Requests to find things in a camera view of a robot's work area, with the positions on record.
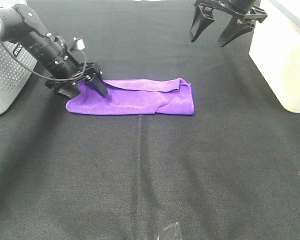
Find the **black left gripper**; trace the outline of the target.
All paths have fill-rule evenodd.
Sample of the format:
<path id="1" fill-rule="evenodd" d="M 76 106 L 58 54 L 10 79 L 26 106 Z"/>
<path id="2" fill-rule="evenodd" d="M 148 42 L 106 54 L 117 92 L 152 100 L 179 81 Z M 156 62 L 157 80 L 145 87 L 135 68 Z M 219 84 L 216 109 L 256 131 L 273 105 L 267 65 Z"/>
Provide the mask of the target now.
<path id="1" fill-rule="evenodd" d="M 79 83 L 83 83 L 88 88 L 98 92 L 103 98 L 108 96 L 101 67 L 96 62 L 82 63 L 71 77 L 53 77 L 45 82 L 45 86 L 53 89 L 57 96 L 73 99 L 80 94 L 77 86 Z"/>

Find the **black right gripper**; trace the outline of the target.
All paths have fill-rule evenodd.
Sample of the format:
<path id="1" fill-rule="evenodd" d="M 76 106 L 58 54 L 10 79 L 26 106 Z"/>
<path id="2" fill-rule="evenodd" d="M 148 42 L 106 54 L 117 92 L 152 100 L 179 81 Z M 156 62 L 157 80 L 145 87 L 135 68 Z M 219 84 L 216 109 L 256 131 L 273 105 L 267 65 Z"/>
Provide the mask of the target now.
<path id="1" fill-rule="evenodd" d="M 251 32 L 255 22 L 262 23 L 267 13 L 255 6 L 255 0 L 196 0 L 194 16 L 190 27 L 190 41 L 195 42 L 203 31 L 216 21 L 213 10 L 219 10 L 233 16 L 218 38 L 221 47 L 236 38 Z"/>

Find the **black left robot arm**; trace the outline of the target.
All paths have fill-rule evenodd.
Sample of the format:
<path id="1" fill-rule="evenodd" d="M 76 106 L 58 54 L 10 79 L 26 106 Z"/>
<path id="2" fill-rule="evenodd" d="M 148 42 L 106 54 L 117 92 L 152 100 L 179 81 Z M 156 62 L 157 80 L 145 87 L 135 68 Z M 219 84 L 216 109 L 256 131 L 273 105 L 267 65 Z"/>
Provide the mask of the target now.
<path id="1" fill-rule="evenodd" d="M 66 42 L 62 36 L 54 36 L 27 4 L 0 4 L 0 44 L 7 51 L 5 42 L 20 44 L 45 67 L 52 75 L 45 85 L 56 95 L 73 99 L 79 95 L 78 84 L 82 83 L 107 97 L 100 66 L 96 62 L 80 63 L 73 56 L 73 52 L 83 52 L 83 39 L 74 37 Z"/>

